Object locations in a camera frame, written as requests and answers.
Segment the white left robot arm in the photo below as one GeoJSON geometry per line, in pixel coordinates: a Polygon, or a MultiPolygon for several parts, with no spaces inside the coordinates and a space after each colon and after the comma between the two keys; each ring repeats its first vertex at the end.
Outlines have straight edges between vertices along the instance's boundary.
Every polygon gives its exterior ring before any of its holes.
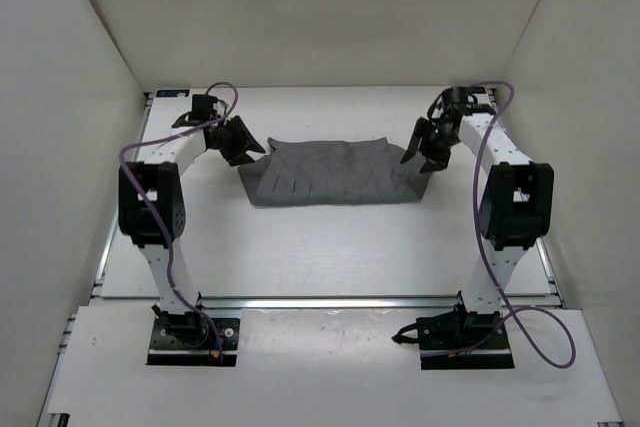
{"type": "Polygon", "coordinates": [[[162,327],[188,345],[218,335],[203,310],[190,278],[181,236],[186,204],[181,178],[209,151],[231,167],[254,161],[265,149],[241,117],[234,114],[239,96],[226,102],[208,92],[191,96],[191,109],[159,139],[123,147],[119,153],[118,225],[149,266],[159,302],[154,312],[162,327]]]}

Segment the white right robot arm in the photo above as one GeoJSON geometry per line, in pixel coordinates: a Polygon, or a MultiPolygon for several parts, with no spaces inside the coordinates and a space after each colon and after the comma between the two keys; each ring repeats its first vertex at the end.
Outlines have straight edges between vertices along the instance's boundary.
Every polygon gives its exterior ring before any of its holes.
{"type": "Polygon", "coordinates": [[[472,215],[479,258],[448,323],[449,338],[471,347],[496,328],[505,287],[524,255],[550,227],[553,168],[524,154],[479,100],[480,87],[442,91],[416,121],[404,162],[421,154],[424,173],[448,167],[457,144],[475,157],[472,215]]]}

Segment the grey pleated skirt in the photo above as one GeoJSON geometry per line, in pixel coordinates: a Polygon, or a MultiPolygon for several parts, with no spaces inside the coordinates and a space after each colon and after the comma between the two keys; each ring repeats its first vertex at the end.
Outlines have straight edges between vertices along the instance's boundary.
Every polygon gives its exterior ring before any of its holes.
{"type": "Polygon", "coordinates": [[[422,162],[401,162],[404,149],[385,137],[367,141],[284,142],[238,168],[250,203],[282,208],[419,202],[431,175],[422,162]]]}

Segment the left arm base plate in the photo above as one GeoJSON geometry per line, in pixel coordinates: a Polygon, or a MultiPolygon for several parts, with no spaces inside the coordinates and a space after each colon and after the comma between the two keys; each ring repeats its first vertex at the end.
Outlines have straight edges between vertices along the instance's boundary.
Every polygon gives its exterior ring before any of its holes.
{"type": "Polygon", "coordinates": [[[156,317],[149,340],[146,364],[150,366],[235,367],[241,319],[213,318],[222,342],[202,317],[193,312],[169,314],[154,309],[156,317]]]}

